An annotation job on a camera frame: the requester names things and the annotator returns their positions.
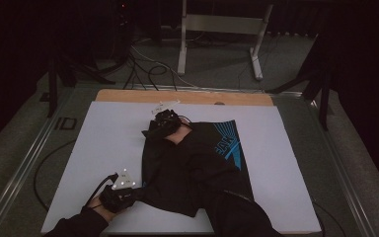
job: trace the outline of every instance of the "blue graphic print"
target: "blue graphic print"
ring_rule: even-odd
[[[236,136],[236,131],[233,123],[231,121],[215,122],[214,126],[222,136],[221,140],[215,147],[215,151],[218,154],[224,156],[226,160],[229,159],[231,155],[233,155],[233,160],[236,167],[241,170],[241,142]]]

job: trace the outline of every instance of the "white tabletop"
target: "white tabletop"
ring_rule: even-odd
[[[72,151],[41,232],[77,214],[101,180],[127,169],[141,186],[141,157],[151,111],[157,104],[94,102]],[[281,233],[320,231],[313,205],[277,107],[178,104],[191,121],[237,124],[256,202]],[[201,209],[195,218],[137,202],[106,229],[107,234],[212,233]]]

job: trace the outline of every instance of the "gray carpet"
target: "gray carpet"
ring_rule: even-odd
[[[189,48],[187,71],[182,77],[185,82],[174,76],[176,85],[187,87],[192,84],[200,88],[243,92],[271,89],[295,77],[313,44],[311,39],[300,37],[265,37],[260,51],[265,79],[259,82],[253,78],[249,62],[248,49],[253,42],[253,39],[243,38],[237,43],[225,46]],[[178,40],[164,40],[162,46],[145,40],[139,42],[135,48],[138,50],[132,51],[135,57],[144,58],[139,55],[141,53],[176,70]],[[100,63],[102,66],[110,64],[103,61]],[[139,63],[146,70],[158,65],[153,62]],[[130,71],[131,67],[125,65],[116,73],[108,75],[108,79],[117,82],[112,87],[122,88]],[[142,70],[138,70],[138,74],[145,87],[153,89],[153,86],[149,85],[147,74]],[[91,101],[100,88],[107,87],[82,75],[78,76],[81,77],[79,84],[57,115],[58,118],[75,118],[78,125],[73,130],[53,130],[50,133],[24,184],[19,188],[17,197],[0,222],[0,236],[39,236],[46,212],[39,205],[33,192],[33,177],[38,163],[57,147],[75,139]],[[44,77],[39,81],[37,93],[25,103],[0,134],[0,196],[28,153],[41,127],[48,121],[47,103],[38,101],[41,93],[46,91],[45,79]],[[152,79],[157,86],[173,89],[172,76],[168,72],[152,76]],[[134,79],[134,83],[135,88],[143,89],[137,78]],[[290,91],[299,92],[303,88],[304,84],[301,84]],[[344,114],[336,93],[331,94],[329,132],[322,131],[316,125],[315,112],[310,109],[309,102],[287,95],[275,96],[273,100],[283,118],[309,193],[318,204],[315,205],[315,209],[325,224],[326,236],[342,236],[340,227],[331,216],[339,223],[346,236],[372,236],[361,232],[357,217],[354,216],[354,211],[351,211],[350,200],[345,196],[339,173],[334,166],[333,152],[331,144],[328,145],[327,135],[331,136],[330,141],[341,157],[343,167],[350,177],[375,236],[379,236],[379,174]],[[73,144],[70,144],[56,151],[43,163],[39,171],[38,192],[47,204],[51,203],[72,148]],[[322,236],[322,233],[307,236]]]

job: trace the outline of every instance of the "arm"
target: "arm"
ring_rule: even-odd
[[[185,126],[166,137],[177,144],[180,163],[202,191],[202,204],[217,236],[281,236],[264,212],[247,198],[240,171],[198,141],[202,133]]]
[[[45,237],[98,237],[119,213],[111,213],[101,206],[99,197],[94,197],[81,213],[69,219],[60,219]]]

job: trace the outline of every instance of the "metal stand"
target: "metal stand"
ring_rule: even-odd
[[[181,31],[181,49],[178,61],[178,74],[183,76],[186,74],[187,61],[187,31],[203,31],[203,32],[220,32],[258,35],[257,43],[251,48],[251,60],[253,63],[255,78],[263,79],[258,52],[264,39],[266,26],[273,5],[267,5],[265,15],[262,19],[255,18],[237,18],[237,17],[221,17],[187,14],[187,0],[183,0],[183,18]]]
[[[77,63],[61,52],[57,46],[54,46],[48,61],[48,118],[51,118],[57,109],[57,76],[60,77],[65,86],[74,87],[76,84],[77,80],[71,68],[75,68],[101,84],[115,84],[114,81],[107,80],[86,66]]]
[[[328,114],[328,103],[329,94],[331,89],[331,70],[329,69],[315,69],[307,73],[303,73],[297,76],[295,79],[271,90],[265,90],[266,93],[279,94],[301,82],[309,81],[306,89],[304,89],[301,96],[305,100],[313,101],[316,96],[322,91],[321,94],[321,104],[319,108],[319,121],[324,130],[328,130],[327,126],[327,114]]]

